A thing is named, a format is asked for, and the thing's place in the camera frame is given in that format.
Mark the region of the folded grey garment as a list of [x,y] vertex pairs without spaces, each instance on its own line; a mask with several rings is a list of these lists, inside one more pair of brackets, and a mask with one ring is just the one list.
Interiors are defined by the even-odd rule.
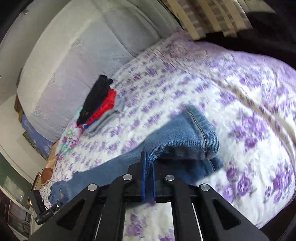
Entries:
[[124,98],[121,96],[117,96],[115,98],[114,107],[104,113],[102,117],[92,123],[88,128],[86,128],[85,132],[89,136],[94,136],[98,134],[99,131],[101,131],[107,124],[109,124],[112,120],[119,116],[119,114],[123,111],[124,106]]

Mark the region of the blue patterned pillow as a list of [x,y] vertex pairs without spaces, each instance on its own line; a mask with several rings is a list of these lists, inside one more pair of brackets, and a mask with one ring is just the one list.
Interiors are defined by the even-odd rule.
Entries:
[[25,130],[23,136],[29,144],[46,160],[51,152],[52,142],[39,134],[30,124],[25,114],[22,115],[21,125]]

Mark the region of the folded turquoise floral quilt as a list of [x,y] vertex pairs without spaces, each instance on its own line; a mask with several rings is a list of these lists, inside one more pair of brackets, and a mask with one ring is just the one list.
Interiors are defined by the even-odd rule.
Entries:
[[77,124],[81,110],[82,107],[75,113],[59,139],[55,152],[59,160],[64,158],[79,143],[79,139],[84,132],[83,126]]

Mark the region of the blue denim jeans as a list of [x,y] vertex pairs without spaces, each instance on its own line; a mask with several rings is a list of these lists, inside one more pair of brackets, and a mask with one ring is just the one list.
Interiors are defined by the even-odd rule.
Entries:
[[219,140],[214,127],[197,107],[188,105],[135,149],[93,169],[75,172],[69,181],[54,183],[48,200],[51,204],[61,196],[71,200],[92,183],[110,184],[127,174],[130,165],[139,163],[141,154],[145,154],[144,166],[138,171],[145,184],[141,195],[143,200],[152,200],[156,195],[154,161],[163,160],[168,174],[194,184],[224,167],[218,151]]

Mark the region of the lavender lace headboard cover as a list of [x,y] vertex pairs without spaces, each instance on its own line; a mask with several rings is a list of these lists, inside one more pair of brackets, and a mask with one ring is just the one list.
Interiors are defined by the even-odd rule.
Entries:
[[100,75],[112,77],[178,26],[160,1],[70,1],[22,69],[17,94],[30,124],[55,142]]

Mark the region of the folded blue garment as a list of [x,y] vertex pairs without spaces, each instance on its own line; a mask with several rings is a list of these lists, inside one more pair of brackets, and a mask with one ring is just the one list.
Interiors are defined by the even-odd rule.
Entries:
[[86,129],[88,129],[89,125],[83,124],[82,127],[86,130]]

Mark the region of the purple floral bedspread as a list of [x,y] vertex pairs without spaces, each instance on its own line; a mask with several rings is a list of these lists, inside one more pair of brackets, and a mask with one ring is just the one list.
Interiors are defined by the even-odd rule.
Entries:
[[257,228],[295,198],[295,69],[269,56],[192,42],[182,31],[145,50],[114,75],[123,110],[84,132],[42,188],[46,206],[62,189],[122,174],[120,158],[179,113],[198,108],[219,139],[207,183]]

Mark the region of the checkered curtain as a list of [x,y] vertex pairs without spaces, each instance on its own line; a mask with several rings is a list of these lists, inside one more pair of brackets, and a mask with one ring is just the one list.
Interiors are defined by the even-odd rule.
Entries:
[[191,40],[216,32],[235,36],[239,31],[252,28],[248,13],[275,13],[264,1],[168,0],[162,3]]

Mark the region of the folded black garment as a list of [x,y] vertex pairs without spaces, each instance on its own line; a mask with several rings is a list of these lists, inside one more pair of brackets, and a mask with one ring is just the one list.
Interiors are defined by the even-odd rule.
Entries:
[[111,78],[105,75],[100,75],[98,80],[93,85],[92,89],[88,93],[85,99],[83,107],[81,109],[79,118],[77,120],[77,126],[86,123],[89,118],[100,107],[105,98],[107,97],[110,85],[113,83]]

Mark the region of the brown patchwork pillow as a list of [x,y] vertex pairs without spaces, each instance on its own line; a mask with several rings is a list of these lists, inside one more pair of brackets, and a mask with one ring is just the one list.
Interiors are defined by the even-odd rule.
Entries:
[[55,169],[56,162],[57,162],[56,148],[57,148],[58,142],[59,142],[59,140],[57,140],[53,144],[53,146],[51,147],[51,151],[48,156],[47,164],[42,171],[42,174],[41,174],[41,185],[42,186],[47,185],[52,179],[53,171]]

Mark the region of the folded red garment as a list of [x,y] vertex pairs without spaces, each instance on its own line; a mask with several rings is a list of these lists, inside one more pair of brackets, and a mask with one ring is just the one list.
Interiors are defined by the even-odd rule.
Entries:
[[107,111],[113,109],[115,105],[116,95],[116,91],[114,89],[110,89],[107,93],[107,97],[104,99],[100,107],[83,124],[87,124],[90,126],[96,120],[99,120],[103,116],[103,114],[107,113]]

